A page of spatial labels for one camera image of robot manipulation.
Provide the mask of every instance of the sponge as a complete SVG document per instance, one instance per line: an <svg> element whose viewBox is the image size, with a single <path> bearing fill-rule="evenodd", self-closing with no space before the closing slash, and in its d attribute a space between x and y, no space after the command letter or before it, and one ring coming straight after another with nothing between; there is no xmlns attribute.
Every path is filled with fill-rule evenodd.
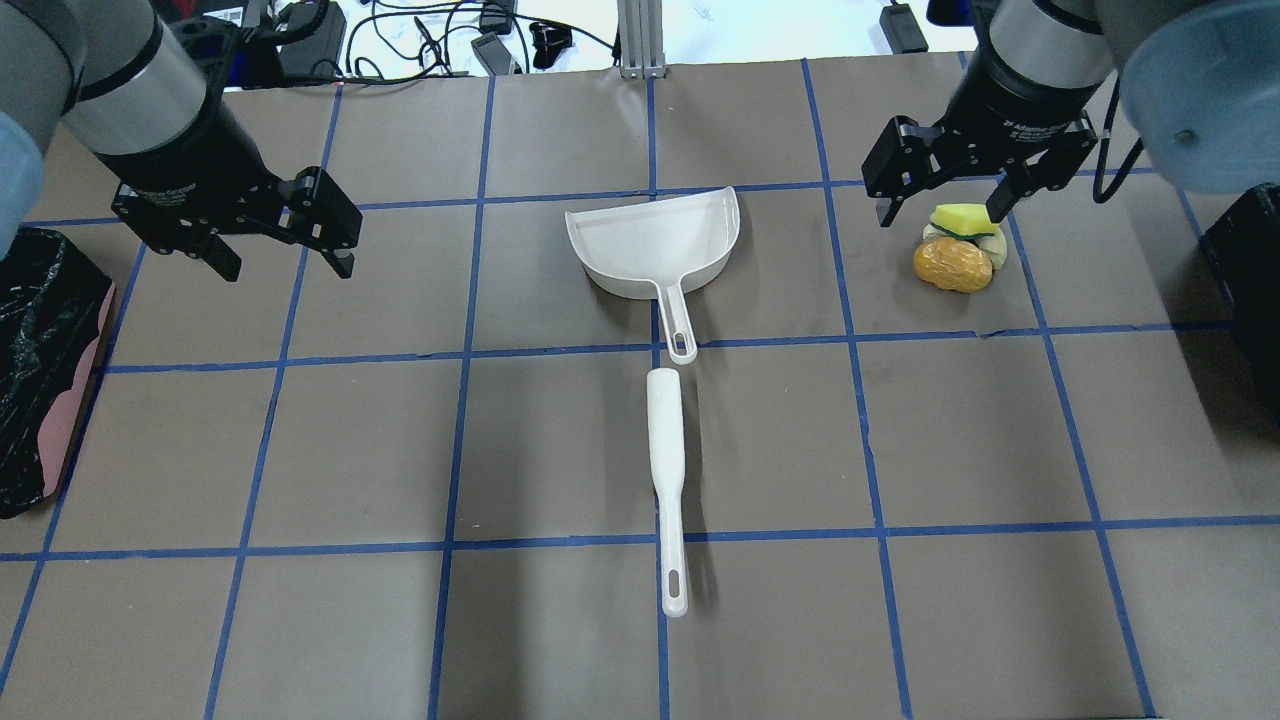
<svg viewBox="0 0 1280 720"><path fill-rule="evenodd" d="M929 215L929 222L943 233L970 242L996 234L998 229L998 225L991 222L991 217L987 215L987 206L977 202L938 205Z"/></svg>

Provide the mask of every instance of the charger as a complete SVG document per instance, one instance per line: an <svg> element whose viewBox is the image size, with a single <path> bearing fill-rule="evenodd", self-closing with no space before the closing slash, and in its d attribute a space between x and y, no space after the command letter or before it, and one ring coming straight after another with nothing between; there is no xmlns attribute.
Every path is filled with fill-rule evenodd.
<svg viewBox="0 0 1280 720"><path fill-rule="evenodd" d="M910 5L893 4L881 10L881 29L888 40L890 49L895 55L906 53L928 53L929 44L920 32L920 23L915 22L915 13Z"/></svg>

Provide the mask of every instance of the cable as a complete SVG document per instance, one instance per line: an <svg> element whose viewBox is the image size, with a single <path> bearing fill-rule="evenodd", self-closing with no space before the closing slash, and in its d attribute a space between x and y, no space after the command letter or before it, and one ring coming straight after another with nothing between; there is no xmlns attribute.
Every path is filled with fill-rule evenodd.
<svg viewBox="0 0 1280 720"><path fill-rule="evenodd" d="M337 78L342 77L342 68L339 68L338 63L334 63L329 58L320 58L315 63L311 63L311 68L307 69L307 74L308 76L316 74L316 68L319 68L320 65L324 65L325 63L333 65L333 76L329 79L337 79Z"/></svg>
<svg viewBox="0 0 1280 720"><path fill-rule="evenodd" d="M383 35L383 28L378 27L378 5L380 5L380 3L378 0L372 0L372 3L369 5L369 10L370 10L370 15L369 17L372 18L372 22L374 22L374 35L376 35L378 38L383 41L383 45L385 45L387 47L389 47L390 51L396 53L396 55L398 58L401 58L402 60L415 60L415 59L421 58L422 56L421 53L419 53L417 58L413 58L412 55L406 55L406 54L401 53L399 47L396 47L396 45L390 40L388 40L385 35Z"/></svg>
<svg viewBox="0 0 1280 720"><path fill-rule="evenodd" d="M379 5L381 8L392 10L392 12L378 13L376 8ZM347 53L346 53L346 58L344 58L344 61L343 61L343 64L346 67L346 72L347 72L347 74L353 74L353 68L352 68L352 45L353 45L353 42L352 41L356 37L356 33L360 31L360 28L364 27L365 24L372 23L375 32L378 32L378 35L379 35L379 38L381 38L383 42L385 42L392 49L392 51L396 53L397 56L399 56L399 58L402 58L404 60L416 60L419 58L415 58L412 55L406 55L404 53L402 53L397 47L394 47L390 44L390 41L385 36L381 35L380 29L378 28L376 20L380 19L380 18L394 18L394 17L444 15L445 17L444 18L444 33L436 41L438 49L433 47L433 51L436 54L436 59L439 60L439 67L443 68L445 70L445 73L452 77L453 76L453 69L452 69L453 68L453 61L452 61L452 55L449 54L449 35L452 35L453 29L456 29L454 27L452 27L453 26L453 18L457 15L458 12L463 12L465 10L465 12L480 13L480 12L485 10L486 8L498 8L498 9L502 9L506 13L506 8L503 8L502 5L498 5L495 3L492 3L492 1L486 1L486 0L454 0L452 3L434 3L434 4L430 4L430 5L422 5L422 6L392 5L392 4L385 3L383 0L372 0L372 5L371 5L371 10L372 12L371 12L371 14L367 18L360 19L351 28L351 33L348 35ZM524 28L520 27L520 23L515 22L517 19L534 20L534 22L544 22L544 23L554 23L554 24L566 27L566 28L568 28L572 32L577 32L577 33L580 33L580 35L582 35L585 37L589 37L590 40L600 44L602 46L604 46L605 49L609 49L611 51L613 50L613 45L612 44L605 42L599 36L596 36L596 35L594 35L594 33L591 33L591 32L589 32L586 29L582 29L582 28L580 28L577 26L572 26L572 24L563 23L563 22L559 22L559 20L552 20L552 19L547 19L547 18L540 18L540 17L535 17L535 15L524 15L524 14L518 14L518 13L506 13L506 14L507 14L507 17L512 18L512 20L513 20L512 24L516 26L516 32L520 36L520 45L521 45L522 55L524 55L524 59L525 59L525 67L524 67L525 72L532 72L532 64L530 63L527 38L525 37ZM465 28L475 28L476 31L479 31L479 28L476 26L458 26L458 27L460 28L463 28L463 27Z"/></svg>
<svg viewBox="0 0 1280 720"><path fill-rule="evenodd" d="M472 29L472 31L476 31L476 32L480 31L480 28L477 26L465 24L465 26L457 26L453 29L451 29L449 32L458 32L458 31L465 31L465 29ZM315 65L312 65L312 69L310 72L314 73L316 65L320 65L323 63L329 63L330 65L333 65L334 72L337 73L335 76L314 76L314 74L307 74L307 76L285 76L283 78L284 83L282 85L282 87L306 86L306 85L312 85L312 83L316 83L316 82L321 82L321 83L342 82L342 83L347 83L347 85L387 86L387 85L401 85L401 83L407 83L407 82L415 82L415 81L433 78L433 77L436 77L436 78L454 77L452 74L452 70L449 70L448 68L445 68L440 63L440 56L439 56L439 50L438 50L438 47L439 47L439 40L436 40L436 42L435 42L434 46L433 45L428 45L428 44L424 42L420 46L420 50L425 51L428 47L430 47L431 51L436 54L435 55L435 58L436 58L435 61L431 63L430 65L426 65L421 72L415 73L415 74L412 74L410 77L402 77L402 78L372 77L372 78L370 78L370 77L362 77L362 76L344 76L342 73L342 69L338 67L337 63L334 63L333 60L329 60L329 59L321 59L321 60L317 60L315 63ZM370 63L371 65L374 65L375 70L381 72L378 68L376 63L374 63L372 60L370 60L369 58L365 58L365 56L356 58L356 60L355 60L356 65L358 65L361 60L364 60L366 63ZM443 70L447 72L447 74L443 74L443 76L433 76L433 74L430 74L435 69L443 69Z"/></svg>
<svg viewBox="0 0 1280 720"><path fill-rule="evenodd" d="M1105 190L1102 187L1102 176L1106 173L1107 167L1107 151L1111 149L1111 127L1115 124L1116 108L1120 105L1120 78L1116 78L1115 87L1111 88L1111 102L1107 105L1107 117L1102 122L1102 141L1098 142L1098 167L1093 172L1093 201L1098 205L1111 200L1111 197L1120 190L1124 184L1129 172L1133 167L1138 164L1138 158L1142 155L1142 138L1139 137L1137 142L1133 143L1133 149L1125 155L1124 161L1120 163L1120 168L1116 170L1116 177L1111 179Z"/></svg>
<svg viewBox="0 0 1280 720"><path fill-rule="evenodd" d="M270 45L288 45L291 42L297 42L306 37L315 35L320 26L324 24L325 15L329 14L329 3L332 0L316 0L316 12L311 15L311 19L303 24L285 31L268 29L264 31L260 27L250 28L244 35L246 44L250 42L262 42Z"/></svg>
<svg viewBox="0 0 1280 720"><path fill-rule="evenodd" d="M365 56L356 58L356 74L357 76L364 77L364 74L361 74L361 72L360 72L360 61L361 60L364 60L364 61L366 61L366 63L369 63L370 65L374 67L374 72L378 73L378 79L387 79L387 76L383 74L383 69L378 67L378 63L375 63L375 61L372 61L372 60L370 60L369 58L365 58Z"/></svg>

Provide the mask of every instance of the electronic device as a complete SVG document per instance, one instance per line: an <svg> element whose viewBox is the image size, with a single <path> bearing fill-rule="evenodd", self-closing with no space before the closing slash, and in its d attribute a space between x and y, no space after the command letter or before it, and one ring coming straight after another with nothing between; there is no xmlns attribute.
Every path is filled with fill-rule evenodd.
<svg viewBox="0 0 1280 720"><path fill-rule="evenodd" d="M502 44L502 38L492 32L486 32L471 41L471 49L484 70L492 76L520 74L520 64L511 56L511 51Z"/></svg>

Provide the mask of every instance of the table surface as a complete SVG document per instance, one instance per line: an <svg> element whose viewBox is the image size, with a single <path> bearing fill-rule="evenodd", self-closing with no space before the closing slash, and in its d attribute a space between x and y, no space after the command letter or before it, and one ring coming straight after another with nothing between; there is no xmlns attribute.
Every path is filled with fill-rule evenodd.
<svg viewBox="0 0 1280 720"><path fill-rule="evenodd" d="M1280 432L1197 246L1230 199L1078 178L986 291L919 282L933 205L995 181L881 229L858 167L961 61L229 96L361 204L349 281L261 237L234 284L145 252L59 135L32 223L123 291L68 491L0 523L0 717L1280 715ZM724 184L667 620L667 360L563 213Z"/></svg>

